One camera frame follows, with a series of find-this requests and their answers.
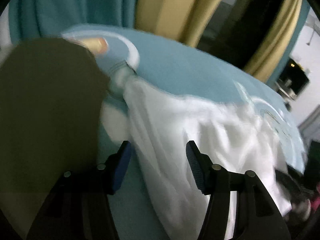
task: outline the dark object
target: dark object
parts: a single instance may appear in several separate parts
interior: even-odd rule
[[[298,204],[308,199],[308,196],[305,194],[302,186],[289,174],[278,170],[275,170],[275,173],[276,181],[288,190],[291,202]]]
[[[108,81],[88,49],[62,38],[23,41],[2,62],[0,207],[20,236],[64,171],[95,165]]]
[[[300,171],[297,171],[295,168],[287,164],[288,174],[293,178],[297,183],[302,185],[302,176],[303,174]]]
[[[289,102],[286,102],[286,103],[284,103],[284,105],[285,105],[285,108],[286,108],[289,112],[291,112],[292,108],[291,108],[290,103],[289,103]]]
[[[299,95],[308,85],[309,79],[300,66],[290,58],[282,71],[279,79],[287,87],[293,90],[295,95]]]
[[[297,230],[295,240],[319,240],[320,235],[320,209],[310,216],[308,221]]]
[[[237,0],[206,52],[243,69],[270,29],[282,0]]]
[[[312,141],[309,148],[308,162],[304,171],[303,184],[306,188],[316,190],[320,182],[320,142]]]
[[[228,221],[230,191],[237,191],[237,212],[232,239],[291,239],[287,226],[268,191],[253,171],[227,171],[200,153],[194,141],[186,147],[197,187],[211,194],[198,239],[222,240]]]
[[[45,199],[27,240],[85,240],[83,201],[88,206],[92,239],[119,239],[106,194],[119,189],[131,151],[131,144],[124,141],[116,154],[91,171],[65,172]]]

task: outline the white wall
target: white wall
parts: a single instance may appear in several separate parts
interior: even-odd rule
[[[312,28],[304,26],[297,39],[291,55],[305,70],[310,69],[309,85],[291,103],[292,115],[297,124],[303,122],[309,114],[320,104],[320,37],[315,33],[311,45],[309,42]]]

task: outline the bed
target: bed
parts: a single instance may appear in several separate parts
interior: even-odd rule
[[[161,90],[221,103],[252,102],[256,112],[267,116],[272,127],[278,132],[287,163],[303,172],[304,147],[299,131],[282,98],[271,88],[227,62],[149,33],[86,24],[72,27],[64,31],[62,36],[104,36],[108,32],[118,33],[135,45],[140,54],[137,75]],[[117,57],[121,60],[121,57],[126,58],[126,54],[113,57],[114,60]],[[97,57],[96,60],[99,68],[108,74],[111,64],[108,54]],[[125,102],[109,96],[103,104],[98,163],[104,162],[109,154],[116,151],[121,144],[121,136],[123,140],[128,136],[125,132],[114,135],[119,134],[119,130],[127,129]],[[105,121],[109,122],[107,129],[103,125]],[[168,238],[153,211],[135,155],[130,161],[121,189],[115,196],[111,196],[109,201],[121,239]]]

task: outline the yellow curtain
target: yellow curtain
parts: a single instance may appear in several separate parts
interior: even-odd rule
[[[247,73],[262,82],[268,80],[289,44],[299,19],[301,4],[302,0],[283,1],[268,34],[244,67]]]
[[[221,0],[138,0],[135,27],[195,47]]]

